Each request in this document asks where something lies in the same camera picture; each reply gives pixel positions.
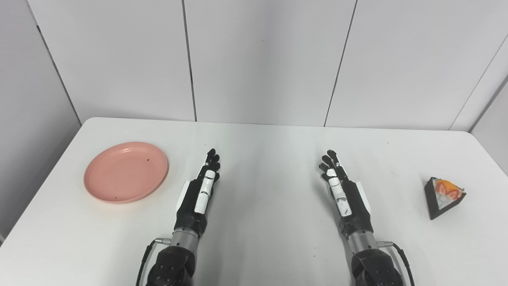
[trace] robotic hand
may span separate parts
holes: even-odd
[[[395,243],[376,242],[370,213],[365,205],[361,184],[351,181],[340,166],[337,154],[328,150],[322,157],[321,177],[330,185],[330,191],[340,213],[339,229],[353,252],[351,269],[356,286],[402,286],[402,277],[393,265],[392,258],[379,247],[394,246],[407,268],[411,285],[414,286],[409,262]]]
[[[196,256],[199,239],[206,229],[206,209],[213,195],[213,183],[219,179],[219,155],[211,149],[204,166],[195,180],[192,180],[176,212],[176,223],[171,239],[157,238],[147,247],[140,274],[154,243],[168,244],[157,255],[157,260],[148,273],[148,286],[192,286],[196,270]],[[139,286],[138,275],[136,286]]]

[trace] pink plate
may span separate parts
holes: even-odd
[[[98,154],[85,171],[86,190],[108,203],[137,201],[155,191],[168,173],[168,160],[145,142],[126,142]]]

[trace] cable connector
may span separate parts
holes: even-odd
[[[378,241],[377,242],[377,246],[379,248],[390,247],[390,246],[393,246],[393,244],[394,244],[393,241],[388,241],[388,240],[386,240],[386,241]]]
[[[169,245],[171,243],[171,238],[157,237],[155,243]]]

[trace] white table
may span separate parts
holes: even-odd
[[[82,183],[90,160],[135,140],[168,156],[159,189],[123,205],[90,196]],[[418,286],[505,283],[508,178],[468,133],[93,118],[0,247],[0,285],[134,285],[145,246],[171,234],[184,180],[211,147],[222,168],[196,286],[351,284],[318,169],[327,149],[361,180],[376,238],[405,249]],[[431,176],[467,192],[434,221],[423,190]]]

